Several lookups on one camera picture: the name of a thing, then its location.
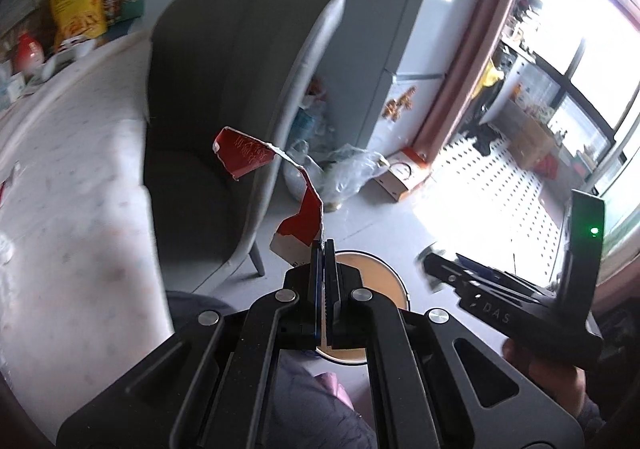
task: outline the white marble table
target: white marble table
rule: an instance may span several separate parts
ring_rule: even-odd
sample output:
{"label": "white marble table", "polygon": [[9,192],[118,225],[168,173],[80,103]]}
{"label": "white marble table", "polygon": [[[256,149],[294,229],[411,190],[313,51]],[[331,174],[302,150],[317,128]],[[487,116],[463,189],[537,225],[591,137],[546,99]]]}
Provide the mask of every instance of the white marble table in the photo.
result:
{"label": "white marble table", "polygon": [[142,185],[149,41],[95,50],[0,119],[0,369],[55,440],[172,333]]}

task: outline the chair seat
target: chair seat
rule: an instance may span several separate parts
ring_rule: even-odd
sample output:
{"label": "chair seat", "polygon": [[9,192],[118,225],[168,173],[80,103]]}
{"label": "chair seat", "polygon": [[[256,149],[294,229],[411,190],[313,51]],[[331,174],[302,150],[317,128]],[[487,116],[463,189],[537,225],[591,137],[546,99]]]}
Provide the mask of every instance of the chair seat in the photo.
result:
{"label": "chair seat", "polygon": [[144,179],[164,285],[192,292],[233,253],[231,194],[213,171],[186,152],[147,150]]}

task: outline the refrigerator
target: refrigerator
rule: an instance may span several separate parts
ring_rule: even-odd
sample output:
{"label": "refrigerator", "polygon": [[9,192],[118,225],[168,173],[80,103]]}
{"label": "refrigerator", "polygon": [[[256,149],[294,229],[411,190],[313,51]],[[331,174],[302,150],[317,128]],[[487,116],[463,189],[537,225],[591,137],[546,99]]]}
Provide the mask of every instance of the refrigerator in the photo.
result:
{"label": "refrigerator", "polygon": [[[337,145],[390,155],[410,145],[462,42],[477,0],[347,0],[320,63]],[[413,108],[384,118],[415,87]]]}

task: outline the human hand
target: human hand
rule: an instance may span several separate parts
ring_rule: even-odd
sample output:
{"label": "human hand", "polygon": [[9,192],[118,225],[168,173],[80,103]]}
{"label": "human hand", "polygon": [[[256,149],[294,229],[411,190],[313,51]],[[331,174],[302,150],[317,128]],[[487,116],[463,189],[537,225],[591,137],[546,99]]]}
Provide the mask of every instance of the human hand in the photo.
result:
{"label": "human hand", "polygon": [[573,417],[580,415],[587,397],[587,383],[582,369],[536,357],[512,339],[507,339],[502,345],[502,356],[542,387],[566,412]]}

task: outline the cardboard box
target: cardboard box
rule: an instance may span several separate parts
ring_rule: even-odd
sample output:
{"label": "cardboard box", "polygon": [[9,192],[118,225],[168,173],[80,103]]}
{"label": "cardboard box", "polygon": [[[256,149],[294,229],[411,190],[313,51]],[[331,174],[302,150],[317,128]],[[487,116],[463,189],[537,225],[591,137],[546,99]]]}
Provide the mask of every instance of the cardboard box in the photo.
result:
{"label": "cardboard box", "polygon": [[401,201],[420,188],[431,174],[431,166],[411,148],[404,148],[387,160],[391,165],[389,171],[375,180],[396,201]]}
{"label": "cardboard box", "polygon": [[555,147],[556,139],[548,127],[527,116],[522,130],[509,145],[509,153],[519,168],[530,171]]}

